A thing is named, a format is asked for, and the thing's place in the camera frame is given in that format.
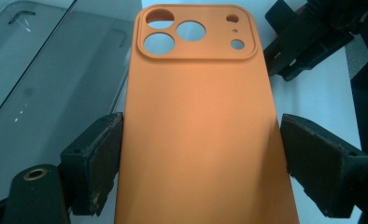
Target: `orange phone case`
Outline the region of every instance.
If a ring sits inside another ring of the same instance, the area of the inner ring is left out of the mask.
[[[165,29],[149,22],[173,20]],[[177,35],[184,21],[205,28]],[[151,54],[145,39],[170,35]],[[244,47],[235,49],[233,40]],[[241,7],[156,5],[136,18],[115,223],[298,223],[254,19]]]

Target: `camera cutout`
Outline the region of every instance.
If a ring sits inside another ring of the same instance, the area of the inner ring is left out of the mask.
[[[156,9],[151,11],[147,17],[146,22],[154,29],[166,29],[175,21],[173,14],[165,9]]]
[[[227,19],[227,21],[229,23],[237,23],[237,22],[239,22],[239,17],[237,17],[234,14],[228,15],[226,19]]]
[[[205,27],[197,21],[184,21],[177,27],[177,34],[187,41],[197,41],[205,37]]]
[[[175,47],[175,40],[165,33],[149,35],[144,41],[144,48],[151,54],[162,55]]]
[[[235,39],[231,41],[231,47],[233,47],[234,49],[243,49],[245,47],[245,44],[243,43],[243,41]]]

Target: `phone case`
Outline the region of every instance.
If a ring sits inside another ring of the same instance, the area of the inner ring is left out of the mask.
[[[181,38],[186,21],[205,36]],[[148,52],[153,34],[174,47]],[[115,223],[298,223],[262,45],[243,8],[156,5],[137,15]]]

